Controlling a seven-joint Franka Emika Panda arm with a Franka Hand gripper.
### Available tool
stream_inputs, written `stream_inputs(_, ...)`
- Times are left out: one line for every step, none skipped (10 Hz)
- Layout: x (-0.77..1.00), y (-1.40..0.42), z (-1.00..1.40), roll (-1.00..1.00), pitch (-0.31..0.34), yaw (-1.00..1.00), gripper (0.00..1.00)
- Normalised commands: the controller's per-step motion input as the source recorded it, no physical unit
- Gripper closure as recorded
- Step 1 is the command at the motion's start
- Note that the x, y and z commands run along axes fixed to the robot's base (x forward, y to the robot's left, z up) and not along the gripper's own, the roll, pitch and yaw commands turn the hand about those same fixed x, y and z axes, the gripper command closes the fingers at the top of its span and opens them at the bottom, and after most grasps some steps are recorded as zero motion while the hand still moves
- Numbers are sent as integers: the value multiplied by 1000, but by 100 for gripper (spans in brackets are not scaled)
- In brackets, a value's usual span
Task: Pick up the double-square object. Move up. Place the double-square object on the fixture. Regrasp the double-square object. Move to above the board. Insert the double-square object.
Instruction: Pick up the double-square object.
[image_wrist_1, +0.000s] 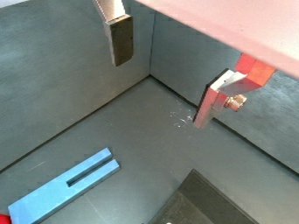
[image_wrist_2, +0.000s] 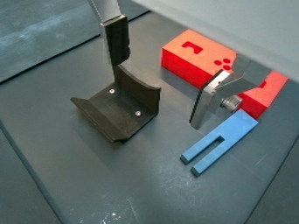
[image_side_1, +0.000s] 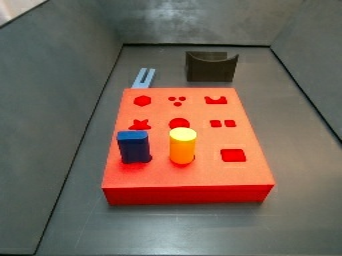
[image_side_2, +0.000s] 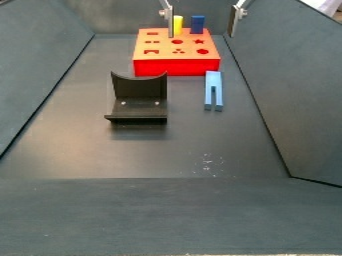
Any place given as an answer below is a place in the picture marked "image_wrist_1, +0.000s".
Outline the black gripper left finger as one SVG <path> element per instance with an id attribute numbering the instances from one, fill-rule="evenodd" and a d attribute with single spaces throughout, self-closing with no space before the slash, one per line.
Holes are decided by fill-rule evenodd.
<path id="1" fill-rule="evenodd" d="M 134 17 L 126 12 L 122 0 L 93 0 L 103 19 L 113 63 L 123 65 L 134 56 Z"/>

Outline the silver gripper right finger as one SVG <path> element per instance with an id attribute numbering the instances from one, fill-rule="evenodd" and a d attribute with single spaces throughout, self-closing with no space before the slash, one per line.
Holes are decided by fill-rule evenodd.
<path id="1" fill-rule="evenodd" d="M 225 108 L 239 111 L 247 101 L 243 94 L 262 88 L 275 71 L 267 63 L 242 53 L 235 71 L 226 69 L 206 86 L 195 126 L 202 129 Z"/>

